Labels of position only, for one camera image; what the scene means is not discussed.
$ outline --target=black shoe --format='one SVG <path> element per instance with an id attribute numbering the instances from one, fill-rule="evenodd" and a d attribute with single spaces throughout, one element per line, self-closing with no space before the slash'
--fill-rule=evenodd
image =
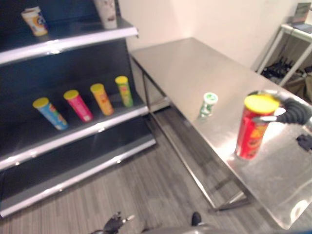
<path id="1" fill-rule="evenodd" d="M 197 226 L 199 223 L 201 223 L 201 216 L 198 212 L 194 212 L 192 215 L 192 226 Z"/>

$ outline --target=can label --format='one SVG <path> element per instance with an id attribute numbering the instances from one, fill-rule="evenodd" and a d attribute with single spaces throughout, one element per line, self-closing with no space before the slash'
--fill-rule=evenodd
<path id="1" fill-rule="evenodd" d="M 119 84 L 118 86 L 119 86 L 119 91 L 120 91 L 123 104 L 126 107 L 133 106 L 133 100 L 131 97 L 129 85 L 126 83 L 126 84 Z"/>
<path id="2" fill-rule="evenodd" d="M 89 108 L 86 106 L 80 95 L 67 101 L 83 122 L 88 122 L 93 119 L 92 113 L 90 112 Z"/>
<path id="3" fill-rule="evenodd" d="M 213 107 L 213 105 L 209 105 L 205 101 L 203 101 L 203 104 L 201 105 L 199 114 L 203 117 L 211 115 L 212 107 Z"/>
<path id="4" fill-rule="evenodd" d="M 38 110 L 55 126 L 56 129 L 64 130 L 67 128 L 68 125 L 66 120 L 51 103 L 48 103 Z"/>
<path id="5" fill-rule="evenodd" d="M 258 152 L 268 123 L 256 123 L 254 117 L 268 116 L 272 113 L 260 115 L 246 107 L 243 112 L 236 145 L 236 154 L 245 159 L 252 159 Z"/>
<path id="6" fill-rule="evenodd" d="M 94 94 L 94 95 L 95 95 L 95 98 L 97 100 L 97 103 L 98 103 L 101 111 L 105 115 L 109 116 L 112 113 L 114 113 L 114 109 L 113 109 L 111 102 L 109 101 L 106 93 L 103 92 L 102 94 Z"/>

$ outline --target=small green bottle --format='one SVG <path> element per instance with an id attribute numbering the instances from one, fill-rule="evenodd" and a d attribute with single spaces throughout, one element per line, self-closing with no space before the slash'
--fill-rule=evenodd
<path id="1" fill-rule="evenodd" d="M 201 117 L 211 116 L 213 106 L 218 102 L 218 96 L 214 93 L 205 93 L 203 104 L 201 105 L 199 115 Z"/>

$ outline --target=table top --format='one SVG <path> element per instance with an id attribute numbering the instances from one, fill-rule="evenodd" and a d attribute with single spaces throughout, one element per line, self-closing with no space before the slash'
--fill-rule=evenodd
<path id="1" fill-rule="evenodd" d="M 290 228 L 312 202 L 312 156 L 295 141 L 307 132 L 270 123 L 256 158 L 245 161 L 234 154 L 245 96 L 262 89 L 287 91 L 196 39 L 137 50 L 132 57 L 278 225 Z M 219 100 L 212 116 L 200 118 L 205 92 Z"/>
<path id="2" fill-rule="evenodd" d="M 291 34 L 294 37 L 297 37 L 297 38 L 300 38 L 302 40 L 312 43 L 312 33 L 306 33 L 299 29 L 293 28 L 287 23 L 282 24 L 281 28 L 282 30 L 284 30 L 285 33 Z"/>

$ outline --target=cup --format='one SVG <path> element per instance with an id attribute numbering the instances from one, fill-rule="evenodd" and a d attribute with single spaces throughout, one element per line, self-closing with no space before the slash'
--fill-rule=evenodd
<path id="1" fill-rule="evenodd" d="M 117 18 L 114 0 L 94 0 L 97 13 L 105 29 L 117 28 Z"/>
<path id="2" fill-rule="evenodd" d="M 41 22 L 43 23 L 45 29 L 46 30 L 48 29 L 47 22 L 45 21 L 39 6 L 35 6 L 35 7 L 31 7 L 31 8 L 25 8 L 25 11 L 36 11 L 38 13 L 38 15 L 41 17 Z"/>
<path id="3" fill-rule="evenodd" d="M 25 10 L 21 13 L 21 16 L 36 37 L 43 36 L 48 33 L 45 28 L 45 20 L 43 19 L 41 13 L 38 13 L 37 10 Z"/>
<path id="4" fill-rule="evenodd" d="M 205 93 L 204 100 L 199 110 L 201 117 L 211 116 L 213 106 L 218 102 L 218 96 L 214 93 Z"/>

